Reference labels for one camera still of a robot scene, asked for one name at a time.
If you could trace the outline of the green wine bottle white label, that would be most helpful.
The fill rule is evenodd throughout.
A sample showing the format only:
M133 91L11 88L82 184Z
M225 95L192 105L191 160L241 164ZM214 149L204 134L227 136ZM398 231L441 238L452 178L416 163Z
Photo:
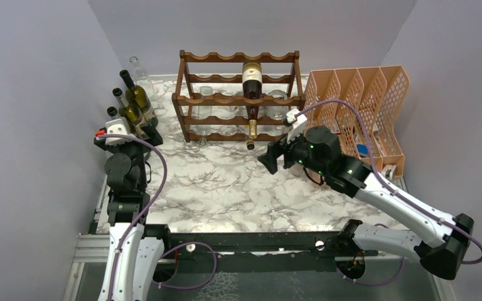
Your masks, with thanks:
M136 128L139 128L145 122L141 111L135 105L129 103L120 88L113 88L112 94L120 105L119 114L122 117L125 117L130 124Z

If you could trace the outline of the green wine bottle cream label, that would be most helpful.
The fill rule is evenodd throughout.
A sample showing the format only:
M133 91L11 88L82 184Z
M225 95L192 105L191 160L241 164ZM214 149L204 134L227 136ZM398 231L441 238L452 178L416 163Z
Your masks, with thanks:
M143 116L147 119L147 122L151 124L152 127L157 127L159 120L146 91L142 86L134 83L127 70L121 70L119 76L127 87L125 95L129 103L137 105Z

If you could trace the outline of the clear glass bottle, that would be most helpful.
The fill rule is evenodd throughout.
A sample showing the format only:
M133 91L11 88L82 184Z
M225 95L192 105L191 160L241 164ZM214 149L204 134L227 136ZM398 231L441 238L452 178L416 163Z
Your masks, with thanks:
M134 81L136 82L137 85L143 87L148 97L152 97L154 95L154 87L148 72L141 65L138 57L136 56L130 57L129 62L134 67Z

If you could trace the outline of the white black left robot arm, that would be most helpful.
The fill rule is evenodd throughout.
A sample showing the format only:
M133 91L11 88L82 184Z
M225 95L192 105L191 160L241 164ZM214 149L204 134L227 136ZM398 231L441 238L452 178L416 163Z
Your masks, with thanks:
M158 261L172 249L166 225L146 225L146 146L117 117L94 144L110 152L104 166L109 188L109 253L99 300L146 300Z

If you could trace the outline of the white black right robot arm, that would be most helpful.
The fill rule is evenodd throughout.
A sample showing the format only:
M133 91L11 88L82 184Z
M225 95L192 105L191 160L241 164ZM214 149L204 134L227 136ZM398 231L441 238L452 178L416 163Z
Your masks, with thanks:
M418 261L431 274L454 280L469 248L474 221L466 214L453 216L429 206L399 189L372 166L345 155L340 140L325 126L308 129L294 140L287 134L267 145L258 157L275 174L277 160L284 168L299 164L317 172L332 190L370 204L402 225L405 230L380 229L349 220L337 238L345 255L358 250L377 250Z

